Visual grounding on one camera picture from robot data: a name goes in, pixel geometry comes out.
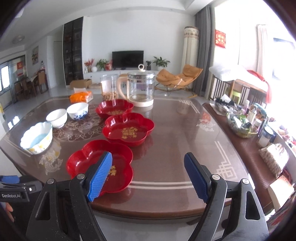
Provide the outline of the person's left hand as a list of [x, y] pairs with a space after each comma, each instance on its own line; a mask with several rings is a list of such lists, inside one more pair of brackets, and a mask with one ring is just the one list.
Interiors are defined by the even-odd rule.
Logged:
[[7, 202], [1, 202], [1, 206], [5, 210], [5, 212], [7, 213], [8, 217], [10, 218], [10, 220], [12, 222], [14, 222], [15, 219], [14, 219], [14, 217], [12, 215], [12, 212], [13, 212], [12, 206], [9, 203], [7, 203]]

